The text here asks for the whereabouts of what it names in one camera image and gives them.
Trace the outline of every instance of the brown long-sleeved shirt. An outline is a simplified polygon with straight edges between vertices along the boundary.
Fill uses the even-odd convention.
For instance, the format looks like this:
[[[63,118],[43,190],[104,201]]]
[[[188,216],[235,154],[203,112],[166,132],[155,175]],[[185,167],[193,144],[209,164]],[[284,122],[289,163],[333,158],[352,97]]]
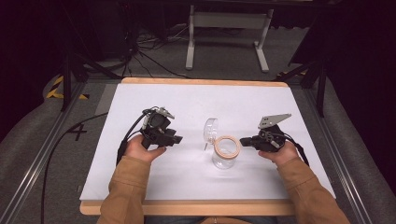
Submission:
[[[150,164],[123,157],[109,184],[110,193],[101,207],[98,223],[144,223],[142,202],[146,196]],[[349,223],[329,191],[300,159],[278,167],[295,205],[298,223]]]

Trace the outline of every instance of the desk frame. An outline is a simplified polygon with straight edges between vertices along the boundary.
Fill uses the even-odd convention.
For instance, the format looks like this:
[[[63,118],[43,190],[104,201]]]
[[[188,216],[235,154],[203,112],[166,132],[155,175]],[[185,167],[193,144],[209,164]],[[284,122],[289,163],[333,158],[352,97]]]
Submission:
[[[121,83],[288,87],[284,82],[127,77]],[[83,201],[80,212],[100,215],[102,201]],[[144,201],[145,215],[157,216],[292,216],[290,200],[174,200]]]

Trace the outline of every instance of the person's left hand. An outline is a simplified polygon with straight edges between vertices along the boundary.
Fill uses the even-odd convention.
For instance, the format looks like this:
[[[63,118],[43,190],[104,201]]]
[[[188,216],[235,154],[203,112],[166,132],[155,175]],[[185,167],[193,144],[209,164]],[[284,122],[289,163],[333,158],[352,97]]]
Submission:
[[[145,149],[142,146],[143,139],[144,136],[139,134],[129,140],[124,156],[137,158],[139,160],[151,163],[166,151],[166,147],[158,147],[152,150]]]

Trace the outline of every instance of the white metal stand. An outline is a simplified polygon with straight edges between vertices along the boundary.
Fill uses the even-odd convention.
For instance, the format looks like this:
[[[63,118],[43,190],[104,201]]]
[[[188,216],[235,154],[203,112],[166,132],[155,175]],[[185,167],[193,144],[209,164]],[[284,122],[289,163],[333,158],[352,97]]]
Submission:
[[[262,36],[260,41],[255,41],[254,46],[260,67],[264,73],[269,71],[265,60],[262,46],[268,33],[268,28],[274,10],[268,10],[267,14],[245,14],[245,13],[217,13],[217,12],[195,12],[194,6],[190,8],[190,40],[187,49],[186,69],[191,70],[194,59],[194,27],[222,27],[222,28],[241,28],[241,29],[261,29]]]

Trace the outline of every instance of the black cross mark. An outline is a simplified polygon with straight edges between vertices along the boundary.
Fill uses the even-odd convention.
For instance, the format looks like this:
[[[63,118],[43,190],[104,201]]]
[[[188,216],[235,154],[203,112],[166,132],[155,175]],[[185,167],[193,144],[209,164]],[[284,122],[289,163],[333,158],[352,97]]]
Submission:
[[[79,128],[78,128],[77,131],[75,131],[75,130],[70,131],[70,133],[77,133],[76,141],[78,141],[79,136],[80,136],[82,133],[86,133],[86,132],[87,132],[87,131],[83,131],[83,130],[82,130],[82,129],[84,128],[84,124],[80,124],[78,127],[79,127]]]

